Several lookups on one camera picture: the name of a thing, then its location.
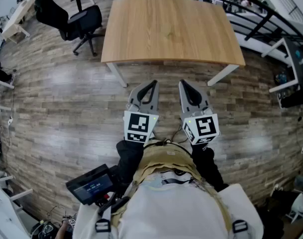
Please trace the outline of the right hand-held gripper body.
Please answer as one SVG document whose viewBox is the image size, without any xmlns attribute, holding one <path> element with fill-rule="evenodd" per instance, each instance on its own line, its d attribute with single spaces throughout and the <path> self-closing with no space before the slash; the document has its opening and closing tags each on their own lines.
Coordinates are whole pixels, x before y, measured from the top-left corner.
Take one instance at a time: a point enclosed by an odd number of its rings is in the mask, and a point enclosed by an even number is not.
<svg viewBox="0 0 303 239">
<path fill-rule="evenodd" d="M 213 113 L 212 108 L 193 111 L 184 109 L 181 113 L 181 120 L 182 129 L 191 145 L 209 143 L 220 136 L 218 117 Z"/>
</svg>

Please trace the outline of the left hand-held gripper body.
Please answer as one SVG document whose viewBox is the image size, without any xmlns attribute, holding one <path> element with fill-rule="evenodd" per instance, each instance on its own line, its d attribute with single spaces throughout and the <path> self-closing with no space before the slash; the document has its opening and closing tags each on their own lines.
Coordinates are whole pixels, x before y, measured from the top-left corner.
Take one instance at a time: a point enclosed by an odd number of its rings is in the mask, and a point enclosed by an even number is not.
<svg viewBox="0 0 303 239">
<path fill-rule="evenodd" d="M 127 104 L 124 111 L 124 139 L 146 143 L 158 122 L 158 105 Z"/>
</svg>

